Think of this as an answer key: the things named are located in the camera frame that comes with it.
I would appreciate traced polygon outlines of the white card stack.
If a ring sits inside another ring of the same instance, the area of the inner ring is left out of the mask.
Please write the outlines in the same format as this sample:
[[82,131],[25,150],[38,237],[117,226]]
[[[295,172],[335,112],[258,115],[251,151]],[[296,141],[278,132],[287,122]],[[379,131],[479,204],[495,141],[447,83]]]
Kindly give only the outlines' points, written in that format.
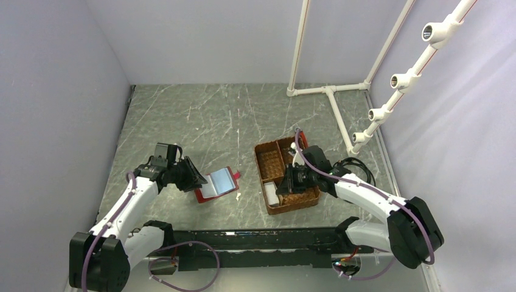
[[264,194],[267,201],[267,205],[271,207],[277,207],[280,205],[280,199],[278,195],[276,194],[276,185],[273,181],[265,182],[263,184],[264,187]]

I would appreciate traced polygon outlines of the red leather card holder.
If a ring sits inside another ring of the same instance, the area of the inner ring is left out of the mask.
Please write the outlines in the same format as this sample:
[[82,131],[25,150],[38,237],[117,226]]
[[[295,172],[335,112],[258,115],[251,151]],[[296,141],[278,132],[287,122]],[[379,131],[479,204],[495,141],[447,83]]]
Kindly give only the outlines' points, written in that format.
[[202,204],[239,189],[237,180],[240,172],[233,172],[229,166],[204,176],[207,184],[195,189],[197,202]]

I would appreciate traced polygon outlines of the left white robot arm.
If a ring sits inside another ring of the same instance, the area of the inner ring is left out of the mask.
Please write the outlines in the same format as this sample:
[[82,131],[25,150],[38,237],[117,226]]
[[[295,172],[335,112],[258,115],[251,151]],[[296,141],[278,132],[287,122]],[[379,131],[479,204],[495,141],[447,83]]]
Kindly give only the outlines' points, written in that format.
[[173,184],[183,192],[206,184],[183,149],[158,143],[148,161],[125,175],[127,186],[115,205],[89,231],[69,242],[69,285],[82,291],[122,291],[130,271],[149,254],[170,254],[173,226],[150,220],[138,232],[136,222],[161,191]]

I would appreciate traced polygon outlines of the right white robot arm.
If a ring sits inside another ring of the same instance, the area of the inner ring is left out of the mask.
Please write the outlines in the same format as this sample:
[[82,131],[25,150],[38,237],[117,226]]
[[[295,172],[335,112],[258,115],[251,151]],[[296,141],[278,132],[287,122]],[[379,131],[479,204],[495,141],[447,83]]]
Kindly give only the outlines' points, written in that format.
[[357,158],[330,163],[316,145],[300,149],[291,144],[282,181],[276,196],[283,203],[289,195],[299,195],[317,187],[330,196],[354,204],[379,220],[371,223],[349,217],[336,228],[335,244],[342,252],[368,246],[390,252],[405,267],[415,269],[435,261],[435,252],[444,244],[426,202],[410,200],[378,189],[372,172]]

